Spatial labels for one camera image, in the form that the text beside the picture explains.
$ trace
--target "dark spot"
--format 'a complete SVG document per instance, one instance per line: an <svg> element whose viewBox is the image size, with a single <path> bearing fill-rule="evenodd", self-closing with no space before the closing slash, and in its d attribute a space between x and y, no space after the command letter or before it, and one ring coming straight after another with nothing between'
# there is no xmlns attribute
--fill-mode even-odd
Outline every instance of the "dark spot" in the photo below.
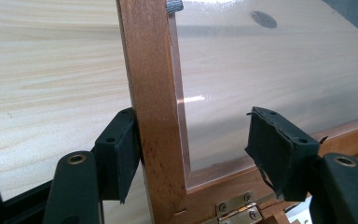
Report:
<svg viewBox="0 0 358 224"><path fill-rule="evenodd" d="M266 28L273 29L278 26L278 23L275 21L275 19L265 12L253 11L251 16L255 22Z"/></svg>
<svg viewBox="0 0 358 224"><path fill-rule="evenodd" d="M115 138L106 138L106 142L108 142L108 143L113 143L113 142L115 142Z"/></svg>
<svg viewBox="0 0 358 224"><path fill-rule="evenodd" d="M78 216L72 216L72 217L68 217L66 218L62 224L77 224L80 222L80 219Z"/></svg>
<svg viewBox="0 0 358 224"><path fill-rule="evenodd" d="M298 139L298 142L300 142L300 143L308 143L307 139L303 139L303 138Z"/></svg>
<svg viewBox="0 0 358 224"><path fill-rule="evenodd" d="M324 138L322 138L321 141L319 141L319 144L323 144L327 138L328 138L328 136L325 136Z"/></svg>
<svg viewBox="0 0 358 224"><path fill-rule="evenodd" d="M337 160L340 161L340 162L342 162L342 163L345 163L345 164L347 164L347 165L352 164L352 162L351 162L350 160L345 159L345 158L338 158Z"/></svg>
<svg viewBox="0 0 358 224"><path fill-rule="evenodd" d="M83 160L83 157L82 156L74 156L70 160L73 162L81 161L81 160Z"/></svg>

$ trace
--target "frame stile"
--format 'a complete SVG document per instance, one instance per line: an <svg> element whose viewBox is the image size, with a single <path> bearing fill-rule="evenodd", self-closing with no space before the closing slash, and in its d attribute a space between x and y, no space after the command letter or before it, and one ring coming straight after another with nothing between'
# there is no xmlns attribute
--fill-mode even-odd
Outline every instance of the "frame stile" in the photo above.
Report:
<svg viewBox="0 0 358 224"><path fill-rule="evenodd" d="M183 90L180 64L172 60L178 59L178 52L172 54L177 45L172 46L165 7L164 0L117 0L149 207L156 223L183 210L186 196L182 154L186 129L181 127L186 121L179 116L185 110L177 104Z"/></svg>
<svg viewBox="0 0 358 224"><path fill-rule="evenodd" d="M171 37L171 44L172 44L173 75L174 75L174 81L176 87L178 119L179 119L181 143L182 143L182 156L183 156L183 164L186 174L185 178L187 182L191 172L190 153L188 149L185 96L183 92L182 71L181 71L180 56L179 56L179 44L178 44L178 36L176 31L176 18L174 13L170 14L169 16L169 24L170 24L170 34L171 34L170 37Z"/></svg>

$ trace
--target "wooden display case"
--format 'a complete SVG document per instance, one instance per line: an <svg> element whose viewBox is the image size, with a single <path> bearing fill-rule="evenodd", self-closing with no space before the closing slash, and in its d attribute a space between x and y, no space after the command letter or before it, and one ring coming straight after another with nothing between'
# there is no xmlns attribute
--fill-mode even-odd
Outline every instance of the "wooden display case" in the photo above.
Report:
<svg viewBox="0 0 358 224"><path fill-rule="evenodd" d="M153 221L201 223L216 216L217 204L250 190L264 202L264 218L282 211L288 204L269 201L271 189L245 155L191 170L175 15L165 1L119 1L118 10ZM358 120L312 136L329 136L320 155L358 155Z"/></svg>

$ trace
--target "glass pane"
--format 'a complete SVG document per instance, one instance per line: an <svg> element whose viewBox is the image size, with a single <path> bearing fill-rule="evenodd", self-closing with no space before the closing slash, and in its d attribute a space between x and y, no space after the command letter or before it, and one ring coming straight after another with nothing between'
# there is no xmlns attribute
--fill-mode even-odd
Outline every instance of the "glass pane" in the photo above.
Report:
<svg viewBox="0 0 358 224"><path fill-rule="evenodd" d="M176 21L192 170L244 155L245 114L253 105L276 110L307 133L358 119L358 6L333 0L184 6Z"/></svg>

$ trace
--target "screw hole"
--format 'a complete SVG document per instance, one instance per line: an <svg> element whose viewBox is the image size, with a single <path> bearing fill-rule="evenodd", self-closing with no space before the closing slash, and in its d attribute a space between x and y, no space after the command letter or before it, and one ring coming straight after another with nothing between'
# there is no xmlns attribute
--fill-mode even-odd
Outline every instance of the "screw hole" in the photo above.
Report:
<svg viewBox="0 0 358 224"><path fill-rule="evenodd" d="M249 217L250 217L251 219L256 220L256 219L257 219L256 216L257 216L257 214L256 214L255 211L250 211L250 212L249 212Z"/></svg>
<svg viewBox="0 0 358 224"><path fill-rule="evenodd" d="M246 202L249 202L251 199L252 199L252 196L250 193L246 193L244 196L243 196L243 199L246 201Z"/></svg>
<svg viewBox="0 0 358 224"><path fill-rule="evenodd" d="M78 216L72 216L66 218L61 224L78 224L80 222L80 218Z"/></svg>
<svg viewBox="0 0 358 224"><path fill-rule="evenodd" d="M221 203L219 206L219 211L226 212L226 210L227 210L227 205L225 203Z"/></svg>
<svg viewBox="0 0 358 224"><path fill-rule="evenodd" d="M84 155L75 155L67 160L67 162L71 165L79 164L86 160L86 156Z"/></svg>
<svg viewBox="0 0 358 224"><path fill-rule="evenodd" d="M304 139L304 138L299 138L298 142L300 142L300 143L308 143L307 139Z"/></svg>
<svg viewBox="0 0 358 224"><path fill-rule="evenodd" d="M335 157L335 161L344 166L350 166L350 167L356 166L356 162L344 157Z"/></svg>
<svg viewBox="0 0 358 224"><path fill-rule="evenodd" d="M113 142L115 142L115 138L106 138L106 142L108 142L108 143L113 143Z"/></svg>

